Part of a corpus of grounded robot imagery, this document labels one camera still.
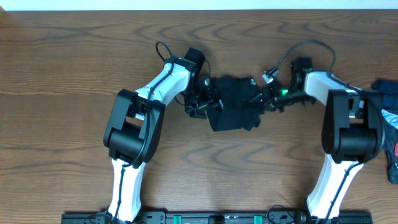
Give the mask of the black polo shirt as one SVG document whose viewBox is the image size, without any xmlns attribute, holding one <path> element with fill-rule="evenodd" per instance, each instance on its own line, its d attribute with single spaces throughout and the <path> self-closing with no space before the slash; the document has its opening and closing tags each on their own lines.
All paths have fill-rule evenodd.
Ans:
<svg viewBox="0 0 398 224">
<path fill-rule="evenodd" d="M 265 109 L 261 91 L 253 78 L 212 78 L 211 87 L 219 103 L 206 111 L 214 132 L 241 128 L 250 131 L 260 125 L 260 115 Z"/>
</svg>

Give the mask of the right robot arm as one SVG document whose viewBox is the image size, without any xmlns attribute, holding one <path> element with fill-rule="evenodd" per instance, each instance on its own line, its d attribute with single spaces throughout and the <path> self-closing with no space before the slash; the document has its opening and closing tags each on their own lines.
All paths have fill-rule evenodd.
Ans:
<svg viewBox="0 0 398 224">
<path fill-rule="evenodd" d="M 263 79 L 273 110 L 282 111 L 296 102 L 319 101 L 325 106 L 322 148 L 325 160 L 314 189 L 305 200 L 305 209 L 293 212 L 278 208 L 277 216 L 267 211 L 270 223 L 372 223 L 370 212 L 341 211 L 340 205 L 355 175 L 374 159 L 384 143 L 382 96 L 337 78 L 330 69 L 315 70 L 309 57 L 290 64 L 288 88 L 277 81 L 278 67 L 266 70 Z"/>
</svg>

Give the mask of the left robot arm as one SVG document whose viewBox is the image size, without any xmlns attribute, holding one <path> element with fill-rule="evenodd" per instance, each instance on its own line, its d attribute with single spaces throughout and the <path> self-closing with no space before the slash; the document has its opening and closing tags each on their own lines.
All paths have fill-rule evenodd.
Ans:
<svg viewBox="0 0 398 224">
<path fill-rule="evenodd" d="M 171 56 L 147 85 L 117 94 L 103 138 L 114 171 L 113 197 L 106 211 L 111 223 L 133 223 L 137 218 L 144 169 L 159 145 L 165 109 L 179 93 L 193 88 L 206 62 L 202 54 Z"/>
</svg>

